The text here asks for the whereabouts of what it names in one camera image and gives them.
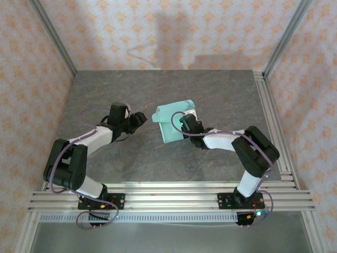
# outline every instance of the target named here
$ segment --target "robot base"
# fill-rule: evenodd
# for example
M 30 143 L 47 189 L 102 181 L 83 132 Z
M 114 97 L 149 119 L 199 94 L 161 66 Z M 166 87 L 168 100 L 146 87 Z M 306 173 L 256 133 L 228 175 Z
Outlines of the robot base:
M 125 194 L 124 193 L 108 193 L 106 201 L 114 203 L 119 210 L 124 209 Z M 77 208 L 79 210 L 114 210 L 110 205 L 104 205 L 90 199 L 80 197 Z
M 219 209 L 264 209 L 264 201 L 262 193 L 254 193 L 249 201 L 239 204 L 234 200 L 234 193 L 224 192 L 217 194 L 217 202 Z

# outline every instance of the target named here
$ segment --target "black mounting bracket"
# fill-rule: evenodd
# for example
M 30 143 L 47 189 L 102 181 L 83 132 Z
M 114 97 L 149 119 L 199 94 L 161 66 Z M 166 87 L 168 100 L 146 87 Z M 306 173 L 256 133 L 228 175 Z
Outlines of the black mounting bracket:
M 238 203 L 235 201 L 235 194 L 230 192 L 222 192 L 217 194 L 217 203 L 219 209 L 264 209 L 264 200 L 262 193 L 256 192 L 251 198 L 244 203 Z
M 237 214 L 237 222 L 239 226 L 248 226 L 253 224 L 254 222 L 254 213 L 245 213 L 245 214 Z
M 124 209 L 125 194 L 124 193 L 108 193 L 106 201 L 114 203 L 119 210 Z M 79 210 L 115 210 L 111 205 L 105 205 L 101 202 L 93 201 L 87 198 L 80 197 L 77 208 Z

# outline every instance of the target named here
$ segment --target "orange floral pattern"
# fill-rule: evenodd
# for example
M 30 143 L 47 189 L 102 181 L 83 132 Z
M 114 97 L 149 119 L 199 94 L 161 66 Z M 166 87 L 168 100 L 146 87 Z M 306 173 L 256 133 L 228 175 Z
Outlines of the orange floral pattern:
M 300 0 L 41 2 L 78 70 L 262 71 Z
M 0 252 L 14 252 L 73 78 L 26 0 L 0 2 Z
M 301 184 L 313 191 L 331 250 L 337 250 L 336 13 L 334 1 L 314 1 L 270 78 Z

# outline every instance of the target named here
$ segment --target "gray tabletop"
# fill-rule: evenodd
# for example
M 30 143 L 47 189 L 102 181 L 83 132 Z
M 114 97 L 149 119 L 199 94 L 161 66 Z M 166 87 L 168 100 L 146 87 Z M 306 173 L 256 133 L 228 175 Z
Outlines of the gray tabletop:
M 112 102 L 131 105 L 148 121 L 135 134 L 88 157 L 87 175 L 101 182 L 239 181 L 244 172 L 234 152 L 201 150 L 188 139 L 164 144 L 151 116 L 158 105 L 191 99 L 204 127 L 221 130 L 257 126 L 267 137 L 266 120 L 252 71 L 79 71 L 63 117 L 59 137 L 70 139 L 90 128 L 79 123 L 81 111 Z M 83 115 L 97 124 L 108 111 Z M 277 168 L 268 180 L 279 180 Z

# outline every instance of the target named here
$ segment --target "mint green object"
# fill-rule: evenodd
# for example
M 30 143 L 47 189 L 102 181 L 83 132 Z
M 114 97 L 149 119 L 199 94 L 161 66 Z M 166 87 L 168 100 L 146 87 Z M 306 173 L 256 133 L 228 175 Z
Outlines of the mint green object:
M 185 112 L 193 109 L 195 109 L 195 105 L 192 100 L 185 100 L 157 107 L 156 113 L 152 115 L 152 121 L 159 123 L 164 143 L 184 139 L 183 135 L 173 128 L 171 124 L 171 117 L 175 112 Z M 173 123 L 175 126 L 180 126 L 179 119 L 182 116 L 182 114 L 174 116 Z

